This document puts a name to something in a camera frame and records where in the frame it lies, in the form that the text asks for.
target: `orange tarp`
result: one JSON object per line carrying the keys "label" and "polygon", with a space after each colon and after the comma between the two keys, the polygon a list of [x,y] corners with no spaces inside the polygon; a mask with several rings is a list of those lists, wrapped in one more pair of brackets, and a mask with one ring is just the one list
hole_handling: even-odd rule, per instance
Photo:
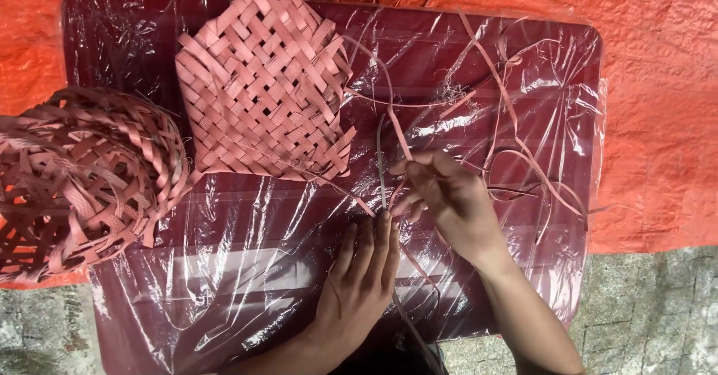
{"label": "orange tarp", "polygon": [[[61,1],[0,0],[0,113],[20,113],[65,86]],[[378,2],[423,6],[425,0]],[[589,251],[613,253],[718,244],[715,3],[431,0],[429,6],[577,16],[601,33],[609,95],[598,198],[622,206],[595,217]]]}

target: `right hand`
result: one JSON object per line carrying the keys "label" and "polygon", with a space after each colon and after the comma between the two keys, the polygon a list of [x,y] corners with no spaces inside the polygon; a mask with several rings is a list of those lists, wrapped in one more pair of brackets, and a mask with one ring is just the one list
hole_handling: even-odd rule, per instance
{"label": "right hand", "polygon": [[506,255],[506,240],[498,224],[486,184],[444,151],[419,152],[389,168],[392,175],[407,175],[414,188],[392,209],[400,215],[409,209],[416,222],[424,209],[444,240],[461,257],[480,268],[497,253]]}

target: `hand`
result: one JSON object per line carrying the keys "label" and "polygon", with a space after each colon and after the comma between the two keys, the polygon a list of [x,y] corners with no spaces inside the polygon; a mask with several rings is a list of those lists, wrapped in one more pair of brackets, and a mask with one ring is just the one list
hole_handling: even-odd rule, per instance
{"label": "hand", "polygon": [[319,297],[317,317],[307,329],[316,338],[346,347],[339,353],[345,355],[342,360],[364,342],[389,306],[399,267],[399,226],[392,224],[388,211],[377,219],[376,236],[369,217],[359,231],[357,242],[357,226],[349,226]]}
{"label": "hand", "polygon": [[409,222],[416,222],[428,208],[444,240],[478,269],[508,250],[486,184],[444,151],[420,152],[414,161],[399,161],[389,168],[392,175],[408,175],[414,184],[391,213],[407,208]]}

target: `plastic wrap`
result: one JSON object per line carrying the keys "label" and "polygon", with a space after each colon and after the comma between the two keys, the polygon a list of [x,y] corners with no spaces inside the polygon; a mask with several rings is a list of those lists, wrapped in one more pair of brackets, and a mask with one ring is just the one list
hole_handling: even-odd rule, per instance
{"label": "plastic wrap", "polygon": [[[147,97],[175,114],[191,135],[175,74],[181,32],[194,34],[230,0],[65,0],[63,31],[70,85],[106,86]],[[476,85],[490,72],[455,13],[366,4],[310,5],[360,40],[389,67],[397,104],[429,103]],[[495,43],[515,19],[469,15],[498,62]],[[509,55],[523,54],[506,76],[518,135],[543,171],[589,205],[599,177],[604,108],[602,41],[583,24],[521,20],[506,31]],[[347,47],[350,55],[353,48]],[[360,52],[349,86],[386,99],[386,77]],[[496,119],[498,149],[517,148],[494,82],[444,119],[448,106],[396,108],[413,150],[444,149],[481,166]],[[335,182],[381,207],[375,135],[384,106],[347,96],[343,126],[354,125],[351,175]],[[187,142],[192,155],[192,141]],[[385,161],[401,158],[396,135],[382,127]],[[535,182],[517,157],[501,154],[494,183]],[[398,184],[386,176],[388,188]],[[496,203],[514,259],[563,323],[577,308],[587,233],[579,217],[550,196]],[[363,211],[329,186],[253,175],[205,176],[160,221],[155,247],[131,247],[90,271],[103,366],[108,375],[203,374],[232,358],[265,351],[301,330],[336,256],[341,235]],[[542,242],[536,234],[548,220]],[[402,257],[397,291],[426,341],[496,332],[488,299],[471,266],[452,258],[423,217],[401,224],[401,242],[441,290],[441,299]],[[406,328],[390,306],[363,350],[401,344]]]}

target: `pink woven panel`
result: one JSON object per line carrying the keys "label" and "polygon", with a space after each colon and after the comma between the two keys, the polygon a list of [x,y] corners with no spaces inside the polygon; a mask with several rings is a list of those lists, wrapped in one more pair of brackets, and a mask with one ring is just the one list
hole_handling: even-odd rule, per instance
{"label": "pink woven panel", "polygon": [[69,87],[0,118],[0,282],[111,259],[187,192],[175,123],[130,95]]}
{"label": "pink woven panel", "polygon": [[351,77],[335,25],[302,0],[234,0],[175,57],[202,173],[296,181],[347,175]]}

